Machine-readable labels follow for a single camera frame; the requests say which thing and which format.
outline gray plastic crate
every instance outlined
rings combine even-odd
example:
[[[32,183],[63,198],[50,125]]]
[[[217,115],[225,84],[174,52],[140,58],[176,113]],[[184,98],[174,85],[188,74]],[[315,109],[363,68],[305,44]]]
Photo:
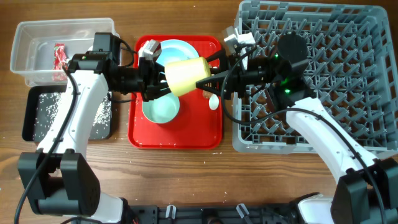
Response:
[[[387,12],[379,6],[243,1],[235,19],[239,33],[252,32],[268,56],[279,37],[295,31],[306,38],[310,65],[304,76],[326,110],[367,150],[380,158],[398,154],[398,74]],[[248,95],[257,90],[246,87]],[[237,119],[269,114],[263,91],[234,97]],[[277,118],[261,124],[233,124],[240,152],[315,152]]]

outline red packet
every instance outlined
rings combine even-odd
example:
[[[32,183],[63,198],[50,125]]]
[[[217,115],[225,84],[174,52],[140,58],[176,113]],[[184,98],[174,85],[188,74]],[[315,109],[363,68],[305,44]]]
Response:
[[[69,58],[65,54],[65,44],[55,44],[54,46],[54,67],[53,70],[62,70],[62,66],[68,68]],[[67,76],[64,73],[54,73],[53,81],[66,80]]]

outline wooden table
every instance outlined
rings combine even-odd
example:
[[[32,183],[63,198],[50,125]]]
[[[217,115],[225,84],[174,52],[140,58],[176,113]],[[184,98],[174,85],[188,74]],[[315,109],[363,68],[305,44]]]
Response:
[[[131,46],[145,34],[213,35],[222,41],[221,30],[233,25],[239,5],[239,0],[17,2],[21,3],[0,4],[0,223],[12,222],[23,191],[17,171],[19,155],[36,149],[34,143],[21,138],[29,88],[21,76],[9,70],[18,23],[110,17],[116,31]],[[396,2],[323,2],[380,4],[388,11],[392,37],[397,45]],[[288,202],[311,192],[334,194],[335,181],[316,154],[239,153],[232,148],[231,121],[226,118],[223,140],[212,151],[138,150],[131,146],[126,136],[128,108],[128,104],[115,106],[113,135],[109,140],[90,142],[87,159],[101,182],[101,189],[128,199],[131,205],[236,205],[240,202],[260,205]],[[27,202],[21,215],[21,223],[60,223],[62,220],[64,218],[34,215]]]

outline brown object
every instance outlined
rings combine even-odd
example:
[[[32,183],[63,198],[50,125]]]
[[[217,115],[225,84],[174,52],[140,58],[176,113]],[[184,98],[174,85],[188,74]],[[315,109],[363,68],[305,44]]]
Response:
[[[20,4],[0,4],[0,223],[7,224],[13,222],[23,191],[17,171],[19,155],[24,151],[34,152],[37,147],[21,138],[29,88],[21,76],[9,70],[12,41],[18,23],[110,17],[114,20],[116,32],[131,46],[145,34],[213,35],[222,41],[221,31],[233,25],[240,3],[230,0],[159,1],[155,4],[155,13],[148,13],[154,11],[153,1],[13,2]],[[398,4],[395,1],[311,2],[380,4],[388,12],[392,39],[397,48]],[[128,54],[123,54],[124,63],[128,63]],[[227,101],[227,108],[231,113],[231,101]],[[333,195],[335,192],[335,181],[316,154],[278,156],[235,151],[231,145],[232,122],[225,117],[223,140],[214,150],[134,149],[126,136],[128,109],[128,103],[115,105],[113,135],[109,140],[89,142],[87,159],[101,182],[101,190],[124,197],[131,205],[260,205],[288,202],[311,192],[322,192],[325,195]],[[30,224],[60,223],[65,219],[34,215],[27,201],[21,215],[21,223]]]

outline red tray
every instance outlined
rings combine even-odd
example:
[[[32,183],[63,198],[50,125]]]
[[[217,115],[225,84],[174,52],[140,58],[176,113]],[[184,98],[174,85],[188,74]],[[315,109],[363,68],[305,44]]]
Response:
[[[221,49],[221,44],[206,35],[145,35],[136,43],[136,51],[147,40],[178,39],[192,45],[201,57],[208,57]],[[219,66],[218,61],[210,63]],[[223,114],[219,106],[212,111],[202,90],[194,90],[179,97],[180,111],[168,123],[155,124],[142,114],[142,98],[130,105],[127,136],[130,143],[139,149],[213,149],[223,137]]]

